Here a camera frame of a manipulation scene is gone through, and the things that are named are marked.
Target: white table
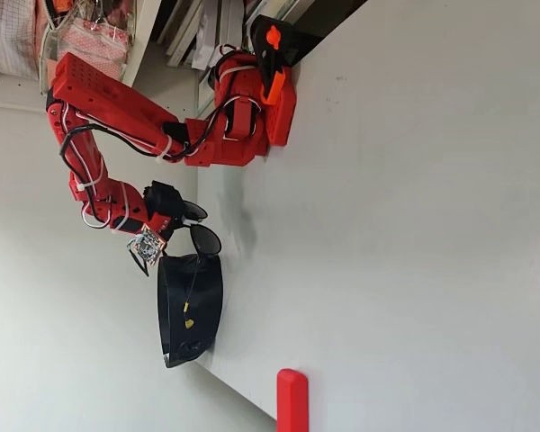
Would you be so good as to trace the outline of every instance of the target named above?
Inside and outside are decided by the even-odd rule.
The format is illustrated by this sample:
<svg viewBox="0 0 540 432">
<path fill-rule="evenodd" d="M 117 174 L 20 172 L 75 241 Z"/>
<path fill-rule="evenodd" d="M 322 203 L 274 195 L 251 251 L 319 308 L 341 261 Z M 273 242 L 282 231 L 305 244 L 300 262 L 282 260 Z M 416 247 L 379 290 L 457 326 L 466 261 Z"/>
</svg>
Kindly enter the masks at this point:
<svg viewBox="0 0 540 432">
<path fill-rule="evenodd" d="M 200 362 L 310 430 L 540 432 L 540 0 L 370 0 L 297 67 L 290 140 L 199 173 Z"/>
</svg>

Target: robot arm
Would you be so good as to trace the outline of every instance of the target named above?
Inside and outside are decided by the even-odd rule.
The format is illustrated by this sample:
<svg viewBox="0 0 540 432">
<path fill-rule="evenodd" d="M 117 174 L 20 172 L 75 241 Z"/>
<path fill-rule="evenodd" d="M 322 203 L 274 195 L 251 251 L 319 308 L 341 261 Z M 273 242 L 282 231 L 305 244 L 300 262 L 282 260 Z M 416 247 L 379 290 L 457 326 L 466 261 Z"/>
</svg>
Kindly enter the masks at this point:
<svg viewBox="0 0 540 432">
<path fill-rule="evenodd" d="M 251 37 L 256 55 L 233 49 L 212 69 L 216 107 L 204 121 L 178 121 L 72 54 L 58 63 L 47 113 L 70 170 L 70 191 L 82 202 L 88 226 L 136 235 L 146 226 L 167 242 L 185 220 L 185 202 L 174 187 L 153 182 L 142 196 L 130 184 L 111 179 L 93 131 L 111 134 L 158 162 L 183 160 L 195 167 L 243 167 L 264 156 L 269 145 L 286 144 L 296 105 L 290 65 L 320 40 L 262 16 L 253 22 Z"/>
</svg>

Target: red bracket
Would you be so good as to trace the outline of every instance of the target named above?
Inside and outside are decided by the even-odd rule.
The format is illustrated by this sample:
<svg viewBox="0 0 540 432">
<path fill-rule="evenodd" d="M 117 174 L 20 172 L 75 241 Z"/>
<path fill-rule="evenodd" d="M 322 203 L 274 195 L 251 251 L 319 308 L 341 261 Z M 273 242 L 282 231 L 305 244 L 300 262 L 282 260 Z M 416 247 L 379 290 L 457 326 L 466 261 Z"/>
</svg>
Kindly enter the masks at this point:
<svg viewBox="0 0 540 432">
<path fill-rule="evenodd" d="M 293 369 L 277 377 L 277 432 L 308 432 L 308 378 Z"/>
</svg>

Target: plastic bag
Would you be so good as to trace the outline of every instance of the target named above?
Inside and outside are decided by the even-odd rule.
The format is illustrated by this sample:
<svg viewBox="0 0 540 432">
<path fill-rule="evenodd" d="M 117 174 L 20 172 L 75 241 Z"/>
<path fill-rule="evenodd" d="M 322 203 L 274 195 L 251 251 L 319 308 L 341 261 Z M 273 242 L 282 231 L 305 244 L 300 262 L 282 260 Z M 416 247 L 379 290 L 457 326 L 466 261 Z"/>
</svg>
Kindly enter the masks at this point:
<svg viewBox="0 0 540 432">
<path fill-rule="evenodd" d="M 135 27 L 134 5 L 135 0 L 76 1 L 59 27 L 50 30 L 45 38 L 40 58 L 40 90 L 48 92 L 56 65 L 69 52 L 108 77 L 121 80 L 133 43 L 128 29 Z"/>
<path fill-rule="evenodd" d="M 133 38 L 136 27 L 134 0 L 95 0 L 90 21 L 95 24 L 108 23 L 125 30 Z"/>
</svg>

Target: black cable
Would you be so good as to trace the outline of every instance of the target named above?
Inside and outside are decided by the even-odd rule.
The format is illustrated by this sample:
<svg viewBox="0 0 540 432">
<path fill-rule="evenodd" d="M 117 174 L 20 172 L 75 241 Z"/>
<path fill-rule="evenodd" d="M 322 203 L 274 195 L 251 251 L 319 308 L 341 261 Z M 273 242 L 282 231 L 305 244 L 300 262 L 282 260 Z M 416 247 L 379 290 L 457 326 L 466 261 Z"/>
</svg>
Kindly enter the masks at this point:
<svg viewBox="0 0 540 432">
<path fill-rule="evenodd" d="M 146 264 L 146 261 L 144 261 L 142 259 L 142 261 L 144 261 L 144 265 L 142 265 L 140 263 L 140 261 L 138 260 L 138 257 L 136 256 L 136 254 L 134 252 L 132 252 L 132 249 L 130 249 L 128 247 L 128 251 L 130 252 L 130 255 L 132 256 L 132 259 L 134 260 L 134 262 L 136 263 L 136 265 L 139 267 L 140 270 L 142 270 L 142 273 L 144 275 L 146 275 L 146 277 L 150 277 L 150 274 L 149 274 L 149 271 L 148 271 L 148 264 Z"/>
<path fill-rule="evenodd" d="M 230 81 L 229 81 L 229 85 L 228 85 L 228 90 L 226 91 L 226 95 L 224 97 L 224 101 L 221 102 L 216 107 L 216 109 L 208 116 L 208 118 L 211 118 L 213 116 L 213 119 L 210 121 L 210 125 L 202 133 L 201 137 L 192 146 L 188 146 L 188 147 L 184 148 L 184 150 L 182 150 L 180 153 L 178 153 L 176 155 L 173 155 L 173 156 L 165 156 L 164 157 L 165 160 L 167 160 L 167 161 L 175 161 L 176 162 L 176 161 L 184 158 L 185 156 L 187 156 L 187 155 L 189 155 L 191 153 L 194 153 L 196 151 L 196 149 L 198 148 L 198 146 L 200 146 L 203 142 L 206 141 L 206 139 L 208 138 L 208 136 L 212 132 L 212 129 L 214 129 L 214 126 L 216 125 L 216 120 L 218 120 L 218 116 L 220 115 L 222 109 L 224 108 L 224 105 L 231 98 L 230 94 L 232 92 L 232 86 L 234 84 L 234 80 L 236 79 L 236 74 L 238 72 L 239 71 L 236 71 L 236 72 L 232 73 L 232 76 L 230 77 Z"/>
<path fill-rule="evenodd" d="M 68 162 L 68 159 L 66 158 L 66 151 L 68 150 L 68 146 L 70 145 L 70 142 L 72 141 L 72 138 L 79 134 L 79 133 L 83 133 L 83 132 L 86 132 L 86 131 L 101 131 L 101 132 L 104 132 L 104 133 L 107 133 L 109 135 L 112 135 L 113 137 L 119 139 L 120 141 L 123 141 L 125 142 L 128 147 L 130 147 L 131 149 L 133 149 L 134 151 L 136 151 L 137 153 L 141 154 L 142 156 L 147 156 L 147 157 L 155 157 L 154 154 L 152 153 L 148 153 L 146 151 L 143 151 L 143 150 L 140 150 L 139 148 L 137 148 L 136 146 L 134 146 L 131 142 L 129 142 L 127 139 L 125 139 L 122 135 L 114 132 L 113 130 L 109 130 L 107 128 L 105 128 L 104 126 L 102 125 L 99 125 L 99 124 L 95 124 L 95 123 L 89 123 L 89 124 L 86 124 L 84 126 L 77 126 L 75 127 L 74 129 L 71 129 L 67 132 L 66 136 L 64 137 L 64 139 L 62 140 L 62 145 L 60 146 L 60 156 L 62 157 L 62 160 L 64 161 L 64 163 L 66 164 L 66 166 L 70 169 L 70 171 L 72 171 L 72 173 L 74 174 L 74 176 L 76 176 L 78 178 L 78 180 L 80 181 L 81 184 L 85 184 L 85 180 L 84 178 L 82 177 L 82 175 L 72 166 L 72 164 L 70 164 Z M 94 218 L 99 221 L 100 223 L 106 223 L 104 220 L 100 219 L 98 217 L 98 214 L 96 213 L 96 210 L 95 210 L 95 206 L 94 206 L 94 197 L 92 195 L 92 192 L 90 191 L 89 188 L 86 188 L 85 189 L 85 192 L 86 194 L 88 195 L 88 202 L 90 203 L 90 209 L 92 210 L 92 215 L 94 216 Z"/>
</svg>

